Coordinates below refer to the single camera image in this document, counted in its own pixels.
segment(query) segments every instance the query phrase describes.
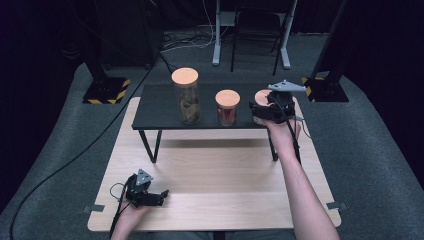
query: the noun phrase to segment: human hand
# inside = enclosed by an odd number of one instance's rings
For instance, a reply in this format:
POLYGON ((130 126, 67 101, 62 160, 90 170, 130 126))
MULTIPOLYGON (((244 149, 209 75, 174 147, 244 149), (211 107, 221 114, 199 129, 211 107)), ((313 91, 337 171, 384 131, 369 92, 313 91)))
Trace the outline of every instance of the human hand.
MULTIPOLYGON (((272 143, 280 157, 280 160, 288 158, 292 159, 295 157, 296 154, 293 147, 293 136, 287 122, 277 124, 265 119, 260 119, 260 121, 269 129, 272 143)), ((298 139, 301 129, 300 124, 293 119, 290 119, 289 122, 295 132, 296 139, 298 139)))

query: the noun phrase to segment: gray carpet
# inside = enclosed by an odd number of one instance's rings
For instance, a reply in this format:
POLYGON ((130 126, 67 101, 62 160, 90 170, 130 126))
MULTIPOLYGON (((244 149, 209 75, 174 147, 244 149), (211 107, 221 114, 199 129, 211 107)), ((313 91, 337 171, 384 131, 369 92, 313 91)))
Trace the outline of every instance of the gray carpet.
MULTIPOLYGON (((231 73, 229 43, 223 43, 218 67, 211 64, 213 45, 179 48, 163 54, 170 64, 197 69, 200 84, 259 82, 267 86, 283 79, 301 84, 301 77, 311 73, 325 39, 322 35, 291 36, 288 52, 292 68, 284 70, 280 64, 276 76, 271 74, 273 58, 250 55, 238 55, 231 73)), ((123 101, 115 105, 83 104, 83 95, 92 79, 85 65, 77 69, 53 133, 1 214, 1 239, 9 238, 13 213, 28 192, 88 146, 91 147, 84 154, 27 199, 17 215, 14 236, 16 239, 108 238, 108 233, 88 230, 89 214, 82 213, 82 209, 95 201, 125 103, 131 96, 140 95, 143 84, 170 82, 171 78, 162 59, 158 59, 150 72, 143 68, 112 68, 107 74, 131 79, 123 101), (144 83, 137 88, 146 75, 144 83)), ((294 94, 333 196, 349 206, 341 211, 342 224, 338 228, 341 238, 422 239, 424 195, 419 183, 365 94, 346 78, 342 78, 341 85, 350 100, 348 103, 310 103, 303 93, 294 94)), ((143 237, 146 234, 135 233, 131 239, 143 237)))

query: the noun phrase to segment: wooden table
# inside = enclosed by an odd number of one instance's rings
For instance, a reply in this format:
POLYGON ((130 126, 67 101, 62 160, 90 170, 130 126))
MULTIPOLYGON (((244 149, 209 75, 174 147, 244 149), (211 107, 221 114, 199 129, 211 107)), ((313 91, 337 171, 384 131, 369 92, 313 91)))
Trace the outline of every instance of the wooden table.
MULTIPOLYGON (((129 103, 88 228, 109 231, 118 206, 109 193, 142 168, 154 177, 149 192, 170 193, 137 227, 141 231, 248 230, 293 228, 283 172, 271 160, 266 129, 167 130, 158 162, 152 164, 137 131, 132 129, 140 98, 129 103)), ((298 116, 302 116, 296 104, 298 116)), ((146 131, 154 145, 157 131, 146 131)), ((302 165, 325 209, 333 197, 312 140, 299 136, 302 165)), ((112 193, 119 196, 121 187, 112 193)), ((336 209, 327 210, 335 226, 336 209)))

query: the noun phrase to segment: orange lid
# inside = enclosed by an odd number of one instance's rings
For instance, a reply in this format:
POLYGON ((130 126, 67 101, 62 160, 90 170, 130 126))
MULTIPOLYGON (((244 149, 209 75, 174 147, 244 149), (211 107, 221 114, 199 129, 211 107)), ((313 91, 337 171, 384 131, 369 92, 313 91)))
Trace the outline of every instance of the orange lid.
POLYGON ((271 92, 271 90, 269 89, 262 89, 259 90, 256 94, 255 94, 255 101, 257 104, 262 105, 262 106, 268 106, 268 99, 266 98, 268 96, 268 94, 271 92))
POLYGON ((215 100, 223 109, 231 109, 240 102, 240 95, 236 91, 225 89, 216 94, 215 100))
POLYGON ((171 77, 177 86, 188 88, 196 83, 199 74, 193 68, 179 68, 172 73, 171 77))

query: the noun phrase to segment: small black table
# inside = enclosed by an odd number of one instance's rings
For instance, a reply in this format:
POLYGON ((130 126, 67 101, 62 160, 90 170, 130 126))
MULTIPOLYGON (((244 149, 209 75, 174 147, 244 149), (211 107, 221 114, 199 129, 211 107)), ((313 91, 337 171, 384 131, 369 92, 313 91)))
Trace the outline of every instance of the small black table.
MULTIPOLYGON (((187 125, 180 120, 173 83, 146 84, 140 96, 140 103, 132 128, 139 131, 151 162, 156 163, 162 130, 266 128, 253 122, 249 101, 254 101, 256 92, 267 89, 267 87, 268 85, 264 83, 199 83, 200 120, 195 124, 187 125), (237 106, 237 120, 230 127, 221 126, 217 116, 215 95, 224 89, 234 90, 240 95, 240 103, 237 106), (154 154, 150 149, 145 130, 158 130, 154 154)), ((276 161, 278 156, 272 145, 269 131, 268 139, 272 158, 276 161)))

